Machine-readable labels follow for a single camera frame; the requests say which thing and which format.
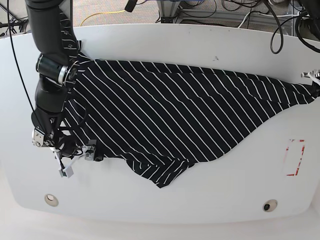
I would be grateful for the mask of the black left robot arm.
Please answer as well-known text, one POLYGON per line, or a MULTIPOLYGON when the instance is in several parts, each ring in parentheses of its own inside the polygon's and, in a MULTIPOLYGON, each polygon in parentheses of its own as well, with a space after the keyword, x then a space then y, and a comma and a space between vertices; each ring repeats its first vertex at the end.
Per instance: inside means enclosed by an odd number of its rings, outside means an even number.
POLYGON ((300 34, 300 22, 303 18, 309 17, 307 23, 309 23, 310 32, 319 40, 320 39, 320 1, 319 0, 300 0, 301 6, 304 10, 298 15, 295 22, 296 36, 300 42, 308 49, 320 53, 320 49, 314 45, 308 43, 303 39, 300 34))

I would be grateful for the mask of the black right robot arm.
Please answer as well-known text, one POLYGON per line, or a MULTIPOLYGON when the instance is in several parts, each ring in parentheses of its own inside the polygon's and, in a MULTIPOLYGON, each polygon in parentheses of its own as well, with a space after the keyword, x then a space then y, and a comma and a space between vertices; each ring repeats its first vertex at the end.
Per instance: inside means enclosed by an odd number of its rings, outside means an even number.
POLYGON ((75 82, 78 71, 79 43, 73 30, 71 0, 27 0, 25 2, 34 43, 40 52, 36 63, 39 80, 35 90, 32 143, 50 148, 59 164, 61 177, 70 178, 72 165, 79 159, 102 161, 98 142, 90 139, 79 144, 64 132, 79 130, 86 123, 89 106, 68 86, 75 82), (84 106, 83 119, 74 126, 62 126, 65 103, 77 100, 84 106))

